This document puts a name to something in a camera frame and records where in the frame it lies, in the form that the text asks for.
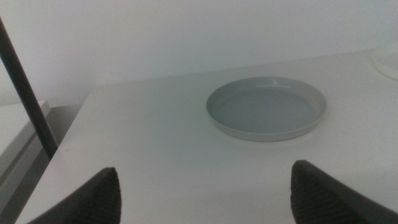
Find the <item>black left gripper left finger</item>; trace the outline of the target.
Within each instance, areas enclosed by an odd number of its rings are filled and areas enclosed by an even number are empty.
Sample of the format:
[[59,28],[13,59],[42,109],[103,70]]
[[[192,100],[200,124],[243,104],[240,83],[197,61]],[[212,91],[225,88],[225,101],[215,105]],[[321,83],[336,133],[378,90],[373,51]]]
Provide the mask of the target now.
[[61,202],[30,224],[118,224],[121,221],[121,189],[113,167],[99,171]]

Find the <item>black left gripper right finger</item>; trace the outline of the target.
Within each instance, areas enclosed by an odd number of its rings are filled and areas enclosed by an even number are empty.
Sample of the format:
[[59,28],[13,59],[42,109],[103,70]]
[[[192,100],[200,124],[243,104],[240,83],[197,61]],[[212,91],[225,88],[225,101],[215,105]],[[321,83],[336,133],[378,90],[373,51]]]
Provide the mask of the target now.
[[296,223],[397,224],[397,212],[305,160],[293,164],[290,190],[290,207]]

